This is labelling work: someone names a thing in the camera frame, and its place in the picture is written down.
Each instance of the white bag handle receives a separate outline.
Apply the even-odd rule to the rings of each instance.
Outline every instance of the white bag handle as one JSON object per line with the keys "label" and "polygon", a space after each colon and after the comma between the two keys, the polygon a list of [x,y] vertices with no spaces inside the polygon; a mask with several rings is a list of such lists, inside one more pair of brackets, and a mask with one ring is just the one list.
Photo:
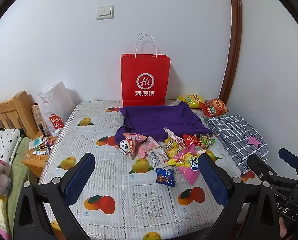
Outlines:
{"label": "white bag handle", "polygon": [[156,45],[156,58],[157,58],[157,44],[156,44],[156,41],[154,40],[154,38],[153,38],[151,35],[149,35],[149,34],[146,34],[146,35],[144,35],[144,36],[142,36],[142,37],[140,38],[140,40],[139,40],[139,42],[138,42],[138,44],[137,44],[137,46],[136,46],[136,48],[135,48],[135,55],[134,55],[134,57],[137,57],[137,49],[138,49],[138,46],[139,46],[139,44],[140,44],[141,39],[142,39],[143,37],[145,37],[145,36],[150,36],[150,37],[151,37],[152,44],[154,43],[154,45]]}
{"label": "white bag handle", "polygon": [[[135,50],[137,49],[138,38],[139,38],[139,36],[140,36],[141,34],[147,34],[147,35],[149,35],[148,33],[140,33],[140,34],[138,35],[138,37],[137,37],[137,39],[136,39],[136,41],[135,41]],[[154,46],[153,46],[153,40],[152,40],[152,38],[151,38],[151,42],[152,42],[152,56],[153,56],[153,53],[154,53]]]}

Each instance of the light switch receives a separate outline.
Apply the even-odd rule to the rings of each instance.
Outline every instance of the light switch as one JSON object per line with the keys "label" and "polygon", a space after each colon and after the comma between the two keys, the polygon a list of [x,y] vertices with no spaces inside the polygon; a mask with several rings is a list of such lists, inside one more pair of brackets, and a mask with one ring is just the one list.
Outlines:
{"label": "light switch", "polygon": [[104,7],[98,8],[97,16],[103,16],[104,15]]}
{"label": "light switch", "polygon": [[105,7],[103,15],[110,15],[110,14],[111,14],[111,7]]}
{"label": "light switch", "polygon": [[113,4],[102,5],[97,7],[97,20],[112,19]]}

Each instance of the gray checkered cloth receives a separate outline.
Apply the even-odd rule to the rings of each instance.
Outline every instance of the gray checkered cloth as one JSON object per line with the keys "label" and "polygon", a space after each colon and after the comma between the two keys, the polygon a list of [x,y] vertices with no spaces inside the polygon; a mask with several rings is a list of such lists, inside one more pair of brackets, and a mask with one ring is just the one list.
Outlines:
{"label": "gray checkered cloth", "polygon": [[[247,159],[251,154],[256,154],[264,161],[267,160],[267,143],[241,116],[205,117],[205,121],[225,146],[242,173],[245,174],[250,171],[247,165]],[[246,137],[253,136],[261,142],[261,144],[258,145],[259,149],[254,144],[247,144],[249,139]]]}

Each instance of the purple fabric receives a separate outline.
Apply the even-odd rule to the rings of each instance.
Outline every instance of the purple fabric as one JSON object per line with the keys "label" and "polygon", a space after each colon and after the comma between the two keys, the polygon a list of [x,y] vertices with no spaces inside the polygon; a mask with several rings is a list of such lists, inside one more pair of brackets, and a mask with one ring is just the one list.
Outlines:
{"label": "purple fabric", "polygon": [[180,102],[178,106],[126,106],[120,112],[124,116],[124,125],[116,132],[116,143],[125,139],[123,133],[138,133],[164,141],[168,138],[164,127],[181,138],[183,134],[213,135],[185,102]]}

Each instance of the white circle logo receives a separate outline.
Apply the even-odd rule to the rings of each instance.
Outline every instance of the white circle logo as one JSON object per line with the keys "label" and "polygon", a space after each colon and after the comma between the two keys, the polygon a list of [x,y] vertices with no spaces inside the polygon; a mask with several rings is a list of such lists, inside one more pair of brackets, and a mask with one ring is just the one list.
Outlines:
{"label": "white circle logo", "polygon": [[137,78],[137,86],[140,89],[147,90],[152,88],[154,84],[154,78],[149,73],[142,73]]}

